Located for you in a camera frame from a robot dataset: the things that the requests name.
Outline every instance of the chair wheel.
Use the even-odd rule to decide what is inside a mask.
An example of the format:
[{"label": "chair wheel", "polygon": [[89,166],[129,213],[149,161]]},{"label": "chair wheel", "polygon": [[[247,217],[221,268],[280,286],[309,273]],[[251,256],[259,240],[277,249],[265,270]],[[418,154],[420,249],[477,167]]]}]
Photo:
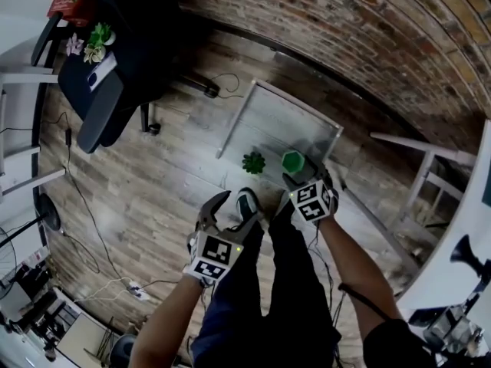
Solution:
[{"label": "chair wheel", "polygon": [[219,91],[219,87],[207,87],[204,93],[208,98],[216,98]]},{"label": "chair wheel", "polygon": [[150,134],[152,134],[154,136],[158,135],[160,132],[160,124],[158,124],[158,123],[150,124],[148,126],[148,132],[150,132]]}]

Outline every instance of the brick wall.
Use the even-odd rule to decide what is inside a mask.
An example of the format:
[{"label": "brick wall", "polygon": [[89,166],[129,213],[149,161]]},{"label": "brick wall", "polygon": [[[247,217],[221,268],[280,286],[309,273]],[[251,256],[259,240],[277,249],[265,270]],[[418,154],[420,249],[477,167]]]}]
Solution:
[{"label": "brick wall", "polygon": [[490,0],[180,1],[342,73],[433,143],[476,151],[491,117]]}]

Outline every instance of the sleeve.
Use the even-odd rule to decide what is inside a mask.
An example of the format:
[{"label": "sleeve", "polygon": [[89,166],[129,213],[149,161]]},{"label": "sleeve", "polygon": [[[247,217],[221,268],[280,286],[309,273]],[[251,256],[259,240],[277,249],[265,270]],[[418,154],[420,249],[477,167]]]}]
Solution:
[{"label": "sleeve", "polygon": [[363,343],[363,355],[367,368],[437,366],[407,323],[400,319],[388,320],[375,327]]}]

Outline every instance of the sneaker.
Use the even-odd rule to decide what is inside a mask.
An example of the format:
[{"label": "sneaker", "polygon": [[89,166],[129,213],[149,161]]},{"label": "sneaker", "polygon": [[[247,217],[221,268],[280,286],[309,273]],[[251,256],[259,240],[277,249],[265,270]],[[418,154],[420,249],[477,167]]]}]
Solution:
[{"label": "sneaker", "polygon": [[248,221],[255,213],[261,211],[258,197],[250,188],[242,188],[239,191],[236,206],[241,222]]}]

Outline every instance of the dark jeans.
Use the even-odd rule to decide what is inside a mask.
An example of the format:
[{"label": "dark jeans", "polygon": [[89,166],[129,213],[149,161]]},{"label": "dark jeans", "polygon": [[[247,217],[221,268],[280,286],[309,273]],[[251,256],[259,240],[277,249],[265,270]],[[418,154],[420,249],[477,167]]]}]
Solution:
[{"label": "dark jeans", "polygon": [[256,262],[264,231],[259,223],[217,285],[191,346],[194,366],[332,366],[339,333],[305,240],[289,221],[269,228],[276,266],[269,314],[260,308]]}]

